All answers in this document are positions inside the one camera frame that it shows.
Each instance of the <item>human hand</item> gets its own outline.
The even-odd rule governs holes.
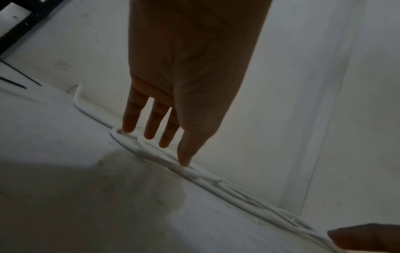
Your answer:
[[[182,127],[177,155],[188,166],[215,134],[238,92],[271,1],[132,1],[132,85],[124,132],[135,129],[153,97],[145,138],[154,138],[172,108],[159,146],[167,147]]]
[[[400,252],[400,225],[358,225],[328,231],[328,236],[346,250]]]

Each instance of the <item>white wall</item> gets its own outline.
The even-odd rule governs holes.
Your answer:
[[[400,2],[369,0],[302,218],[400,223]]]
[[[307,91],[320,88],[326,70],[333,67],[329,56],[336,52],[337,41],[330,43],[327,36],[332,33],[335,41],[340,33],[327,29],[339,3],[347,6],[343,0],[273,2],[243,86],[221,129],[195,161],[278,203],[285,188],[291,187],[285,182],[303,148],[302,136],[315,107],[307,100],[320,95]],[[346,18],[339,13],[337,19],[343,27]],[[130,86],[127,24],[128,0],[72,0],[6,59],[62,90],[83,83],[87,100],[121,116]],[[145,121],[142,117],[139,125]]]

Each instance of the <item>white cable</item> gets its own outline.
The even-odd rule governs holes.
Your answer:
[[[188,168],[182,167],[179,165],[178,157],[174,152],[169,149],[161,149],[155,142],[146,140],[142,133],[140,135],[124,134],[121,127],[116,127],[100,117],[88,112],[79,103],[82,88],[82,84],[77,85],[74,96],[76,107],[87,116],[111,128],[111,136],[130,152],[169,168],[170,170],[180,174],[200,187],[203,187],[223,200],[279,228],[311,239],[319,244],[324,245],[332,252],[343,252],[343,250],[336,247],[328,237],[312,229],[296,215],[289,213],[286,210],[277,208],[264,200],[261,200],[260,198],[241,189],[226,179],[216,176],[196,164],[191,163]],[[135,141],[136,145],[132,145],[131,142],[127,141],[126,138],[123,138],[122,136],[130,137],[133,141]]]

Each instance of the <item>black metal frame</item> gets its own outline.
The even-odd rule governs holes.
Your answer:
[[[0,38],[0,55],[47,17],[64,0],[0,0],[0,10],[13,2],[32,13]]]

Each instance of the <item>thin black wire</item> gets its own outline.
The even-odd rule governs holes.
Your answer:
[[[4,78],[4,77],[1,77],[1,76],[0,76],[0,80],[5,81],[5,82],[7,82],[7,83],[10,83],[10,84],[12,84],[12,85],[15,85],[15,86],[18,86],[18,87],[20,87],[20,88],[23,88],[23,89],[26,89],[26,90],[27,90],[27,88],[26,88],[25,86],[23,86],[23,85],[21,85],[21,84],[19,84],[19,83],[16,83],[16,82],[14,82],[14,81],[8,80],[7,78]]]
[[[22,73],[20,70],[18,70],[17,68],[13,67],[12,65],[8,64],[7,62],[5,62],[4,60],[0,59],[0,62],[6,64],[8,67],[12,68],[13,70],[17,71],[18,73],[20,73],[21,75],[25,76],[26,78],[28,78],[29,80],[31,80],[32,82],[36,83],[39,86],[42,86],[40,83],[38,83],[37,81],[33,80],[32,78],[30,78],[29,76],[25,75],[24,73]]]

